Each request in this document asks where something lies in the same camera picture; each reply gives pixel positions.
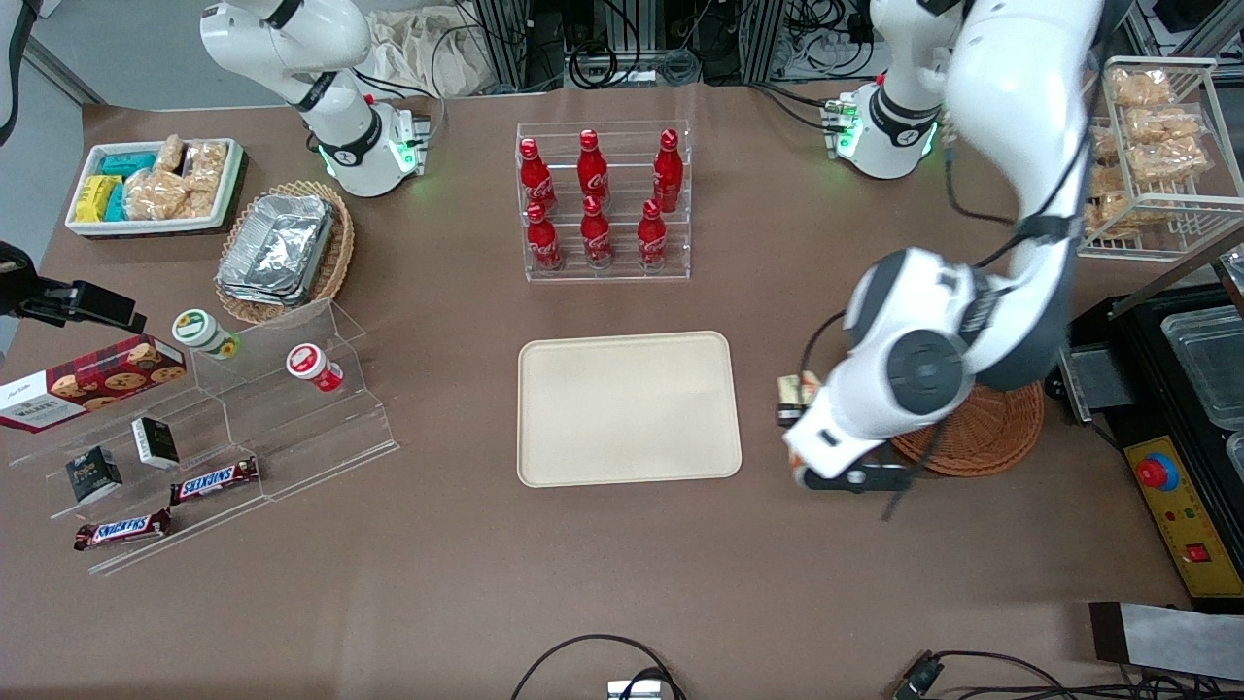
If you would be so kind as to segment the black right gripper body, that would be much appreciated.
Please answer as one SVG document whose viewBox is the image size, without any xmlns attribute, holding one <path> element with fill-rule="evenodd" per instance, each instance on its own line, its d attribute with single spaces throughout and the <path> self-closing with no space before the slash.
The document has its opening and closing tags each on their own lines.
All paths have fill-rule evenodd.
<svg viewBox="0 0 1244 700">
<path fill-rule="evenodd" d="M 12 318 L 44 320 L 39 305 L 44 283 L 34 261 L 20 247 L 1 242 L 1 315 Z"/>
</svg>

